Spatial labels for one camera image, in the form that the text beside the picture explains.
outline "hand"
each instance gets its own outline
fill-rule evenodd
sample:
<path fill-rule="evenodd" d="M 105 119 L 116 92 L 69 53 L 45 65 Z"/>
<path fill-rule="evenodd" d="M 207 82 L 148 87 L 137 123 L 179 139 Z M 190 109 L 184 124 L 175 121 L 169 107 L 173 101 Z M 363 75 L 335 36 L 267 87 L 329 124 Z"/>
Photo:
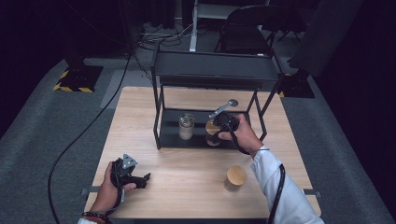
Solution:
<path fill-rule="evenodd" d="M 93 203 L 90 212 L 105 215 L 106 212 L 114 207 L 117 202 L 118 190 L 111 183 L 111 169 L 113 167 L 113 162 L 109 162 L 105 171 L 105 179 L 99 188 L 98 195 L 95 202 Z M 136 188 L 136 184 L 131 183 L 124 185 L 125 192 L 132 191 Z"/>
<path fill-rule="evenodd" d="M 239 127 L 234 132 L 238 138 L 238 144 L 240 147 L 244 148 L 252 158 L 254 158 L 257 151 L 263 146 L 263 143 L 256 136 L 253 129 L 251 129 L 243 114 L 239 114 L 235 117 L 239 120 Z M 230 133 L 219 133 L 219 138 L 223 140 L 233 140 Z"/>

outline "person's arm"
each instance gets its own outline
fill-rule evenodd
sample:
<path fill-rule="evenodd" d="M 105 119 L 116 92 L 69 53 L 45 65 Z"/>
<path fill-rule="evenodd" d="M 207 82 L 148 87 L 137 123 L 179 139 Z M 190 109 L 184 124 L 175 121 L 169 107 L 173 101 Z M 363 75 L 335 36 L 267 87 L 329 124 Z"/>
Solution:
<path fill-rule="evenodd" d="M 105 179 L 99 188 L 96 200 L 89 212 L 84 213 L 78 224 L 100 223 L 106 224 L 108 220 L 106 213 L 113 209 L 117 202 L 118 190 L 111 183 L 111 169 L 113 162 L 109 162 L 105 171 Z M 123 186 L 125 192 L 129 192 L 136 188 L 136 184 L 127 184 Z"/>
<path fill-rule="evenodd" d="M 281 162 L 256 136 L 245 116 L 241 114 L 237 118 L 239 127 L 235 135 L 238 138 L 238 144 L 253 158 L 251 168 L 260 183 L 262 192 L 267 197 L 268 208 L 271 211 L 281 176 L 279 170 Z M 229 133 L 221 133 L 219 138 L 232 140 Z M 276 209 L 275 223 L 323 223 L 303 191 L 288 175 L 285 176 L 284 187 Z"/>

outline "wooden table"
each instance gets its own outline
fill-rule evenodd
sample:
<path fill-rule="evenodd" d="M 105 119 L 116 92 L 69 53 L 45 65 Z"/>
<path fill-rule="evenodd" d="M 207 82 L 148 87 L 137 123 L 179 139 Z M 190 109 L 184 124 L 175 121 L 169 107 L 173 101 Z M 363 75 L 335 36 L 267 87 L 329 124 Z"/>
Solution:
<path fill-rule="evenodd" d="M 248 106 L 251 91 L 215 91 L 167 88 L 167 107 L 217 109 L 236 99 L 242 110 Z M 267 92 L 260 92 L 262 99 Z M 257 111 L 250 112 L 255 131 L 261 130 Z M 123 153 L 139 163 L 133 175 L 151 173 L 145 189 L 128 194 L 111 215 L 120 218 L 265 218 L 269 211 L 265 196 L 250 170 L 252 159 L 232 149 L 156 148 L 153 124 L 156 110 L 152 88 L 126 87 L 108 132 L 93 186 L 100 186 L 109 161 Z M 276 95 L 264 115 L 268 134 L 264 144 L 283 161 L 287 173 L 301 189 L 312 189 L 280 98 Z M 237 192 L 224 188 L 227 169 L 239 165 L 247 171 L 247 182 Z M 89 195 L 89 210 L 96 193 Z M 315 195 L 307 195 L 320 215 Z"/>

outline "white sleeve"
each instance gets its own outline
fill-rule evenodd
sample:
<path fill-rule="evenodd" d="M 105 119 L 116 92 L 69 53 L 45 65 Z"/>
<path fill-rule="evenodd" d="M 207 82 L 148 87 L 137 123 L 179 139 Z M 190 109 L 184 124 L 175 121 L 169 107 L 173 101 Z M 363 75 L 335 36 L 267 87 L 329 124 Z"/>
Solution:
<path fill-rule="evenodd" d="M 269 150 L 260 150 L 253 159 L 251 169 L 267 197 L 268 208 L 272 209 L 280 179 L 280 160 Z M 288 176 L 276 209 L 274 223 L 324 223 L 317 216 L 303 191 Z"/>
<path fill-rule="evenodd" d="M 80 218 L 77 224 L 97 224 L 96 222 L 89 221 L 85 218 Z"/>

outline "black metal frame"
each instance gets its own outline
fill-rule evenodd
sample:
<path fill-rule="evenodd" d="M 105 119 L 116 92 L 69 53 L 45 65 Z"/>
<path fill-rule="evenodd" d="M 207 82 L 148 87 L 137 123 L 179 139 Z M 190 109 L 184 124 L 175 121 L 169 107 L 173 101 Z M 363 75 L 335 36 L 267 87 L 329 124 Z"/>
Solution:
<path fill-rule="evenodd" d="M 187 108 L 166 108 L 165 99 L 164 99 L 163 84 L 161 82 L 162 78 L 161 78 L 161 75 L 157 75 L 156 74 L 156 68 L 155 68 L 155 63 L 156 63 L 156 60 L 157 60 L 157 54 L 159 52 L 171 52 L 171 51 L 160 51 L 159 43 L 157 43 L 156 48 L 153 51 L 153 56 L 152 56 L 152 61 L 151 61 L 152 86 L 153 86 L 154 99 L 155 99 L 155 108 L 156 108 L 156 116 L 155 116 L 155 121 L 154 121 L 153 132 L 154 132 L 154 137 L 155 137 L 155 141 L 156 141 L 156 144 L 157 144 L 157 148 L 160 149 L 161 146 L 163 146 L 163 147 L 213 148 L 213 147 L 210 147 L 208 144 L 205 143 L 205 136 L 203 136 L 204 133 L 202 131 L 199 132 L 198 138 L 200 138 L 200 139 L 202 138 L 203 139 L 203 141 L 204 141 L 203 144 L 201 144 L 197 139 L 194 139 L 194 137 L 191 140 L 189 140 L 189 141 L 181 140 L 181 139 L 177 138 L 178 137 L 178 133 L 177 134 L 173 134 L 172 136 L 171 135 L 166 135 L 167 138 L 169 138 L 169 139 L 167 139 L 167 141 L 168 142 L 172 141 L 172 143 L 171 144 L 168 144 L 168 143 L 162 144 L 162 141 L 160 139 L 161 139 L 161 135 L 165 135 L 165 133 L 163 133 L 163 130 L 167 129 L 170 132 L 174 132 L 175 131 L 175 129 L 172 130 L 172 128 L 168 127 L 167 124 L 165 124 L 165 123 L 170 123 L 170 122 L 164 121 L 166 119 L 168 113 L 181 114 L 182 112 L 193 112 L 195 115 L 197 115 L 197 114 L 200 115 L 201 113 L 207 113 L 207 115 L 209 115 L 209 114 L 213 113 L 213 111 L 216 110 L 216 108 L 213 108 L 213 110 L 210 110 L 210 111 L 209 110 L 190 110 L 190 109 L 187 109 Z M 196 54 L 196 52 L 180 52 L 180 53 Z M 277 58 L 276 58 L 276 63 L 278 65 L 278 67 L 279 67 L 279 70 L 281 71 Z M 160 92 L 158 92 L 157 76 L 159 77 L 159 80 L 160 80 Z M 270 95 L 268 96 L 265 104 L 263 105 L 263 107 L 261 107 L 260 101 L 259 101 L 259 98 L 258 98 L 258 95 L 257 95 L 259 90 L 260 90 L 260 88 L 257 88 L 257 87 L 262 86 L 262 84 L 265 81 L 265 79 L 263 79 L 262 83 L 259 83 L 259 84 L 258 84 L 257 80 L 253 81 L 255 83 L 254 85 L 256 85 L 257 87 L 254 88 L 254 92 L 252 94 L 252 97 L 250 99 L 250 102 L 249 102 L 249 104 L 247 106 L 247 110 L 246 111 L 229 112 L 231 114 L 243 113 L 247 117 L 247 120 L 249 120 L 248 113 L 249 113 L 251 107 L 253 106 L 253 103 L 255 103 L 256 108 L 257 108 L 257 112 L 258 112 L 258 115 L 259 115 L 259 118 L 260 118 L 260 123 L 261 123 L 261 126 L 262 126 L 262 135 L 260 137 L 261 140 L 263 140 L 265 138 L 265 136 L 267 135 L 267 131 L 265 129 L 265 124 L 264 124 L 264 120 L 263 120 L 263 115 L 264 115 L 266 109 L 268 108 L 269 104 L 271 103 L 271 101 L 272 101 L 272 99 L 273 99 L 273 97 L 274 97 L 274 95 L 275 95 L 275 93 L 277 91 L 277 88 L 280 85 L 280 82 L 281 82 L 283 76 L 284 76 L 283 73 L 280 72 L 280 73 L 277 74 L 277 80 L 269 80 L 269 81 L 274 81 L 275 84 L 274 84 L 274 87 L 272 88 L 272 90 L 270 92 Z M 198 79 L 199 79 L 199 77 L 194 77 L 193 78 L 193 80 L 198 80 Z M 184 84 L 184 85 L 181 84 L 180 85 L 180 83 L 177 83 L 177 82 L 173 83 L 172 80 L 173 80 L 172 76 L 168 76 L 168 78 L 165 79 L 165 83 L 167 84 L 166 86 L 186 86 L 187 85 L 187 87 L 202 88 L 202 86 L 201 86 L 202 83 L 198 83 L 197 85 L 193 85 L 193 84 L 191 84 L 191 85 L 190 84 Z M 232 89 L 241 90 L 240 87 L 230 87 L 230 86 L 224 87 L 223 85 L 220 85 L 220 84 L 214 84 L 214 85 L 215 86 L 213 86 L 213 88 L 217 88 L 220 91 L 221 90 L 232 90 Z M 242 89 L 248 89 L 250 91 L 253 91 L 252 86 L 249 86 L 249 85 L 247 85 L 245 88 L 242 88 Z M 162 122 L 161 122 L 161 127 L 160 127 L 160 133 L 158 133 L 158 125 L 159 125 L 160 116 L 162 116 Z M 206 117 L 205 122 L 202 121 L 202 116 L 200 118 L 195 118 L 195 127 L 198 126 L 198 127 L 202 128 L 203 125 L 205 127 L 205 123 L 207 121 L 208 121 L 208 117 Z M 177 122 L 177 125 L 174 124 L 173 126 L 175 128 L 178 128 L 178 120 L 176 120 L 175 122 Z M 215 148 L 233 148 L 233 143 L 224 143 L 224 144 L 221 144 L 220 146 L 215 147 Z"/>

